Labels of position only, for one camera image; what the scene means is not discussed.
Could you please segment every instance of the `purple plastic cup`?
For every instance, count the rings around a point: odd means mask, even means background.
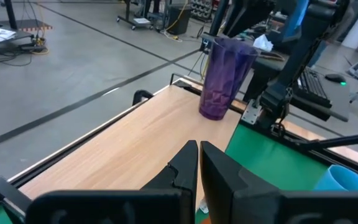
[[[223,119],[257,56],[256,49],[239,40],[215,39],[200,99],[204,117]]]

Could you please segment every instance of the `wooden tabletop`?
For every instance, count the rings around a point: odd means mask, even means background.
[[[225,150],[241,115],[229,110],[211,121],[199,114],[199,102],[198,95],[169,86],[20,190],[35,198],[62,189],[139,189],[188,140]],[[196,208],[204,196],[200,170],[198,183]]]

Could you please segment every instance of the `white tissue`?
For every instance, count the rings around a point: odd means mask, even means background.
[[[273,44],[266,38],[266,35],[263,34],[255,39],[254,47],[258,49],[262,49],[267,52],[271,52],[273,49]]]

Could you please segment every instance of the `gray floor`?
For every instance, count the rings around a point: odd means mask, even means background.
[[[34,55],[26,67],[0,64],[0,175],[7,178],[130,107],[136,90],[155,92],[168,84],[171,73],[187,75],[200,56],[191,54],[200,46],[191,38],[201,27],[197,22],[189,23],[182,37],[185,41],[179,43],[147,29],[132,31],[128,24],[116,23],[116,16],[124,14],[123,4],[54,1],[41,3],[44,21],[53,26],[46,36],[50,53]],[[7,19],[4,10],[0,7],[0,20]],[[20,19],[23,3],[14,3],[14,10]],[[40,19],[37,8],[35,12]],[[351,62],[358,60],[358,53],[329,46],[318,70],[344,72],[349,65],[343,55]],[[23,55],[11,63],[29,60]],[[123,82],[126,85],[115,89]],[[357,82],[351,78],[348,82],[352,89],[357,88]],[[108,90],[114,91],[103,95]],[[89,98],[94,100],[78,104]],[[296,108],[291,111],[313,123],[293,116],[288,119],[327,138],[346,136],[358,133],[358,106],[350,108],[348,123],[334,118],[325,123]],[[41,119],[49,114],[52,120]],[[17,134],[17,128],[25,124],[34,127]]]

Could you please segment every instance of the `green mat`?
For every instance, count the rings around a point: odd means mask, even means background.
[[[283,190],[311,190],[327,169],[319,162],[242,125],[234,131],[226,154]],[[197,211],[196,222],[207,216]],[[0,224],[5,223],[10,221],[0,207]]]

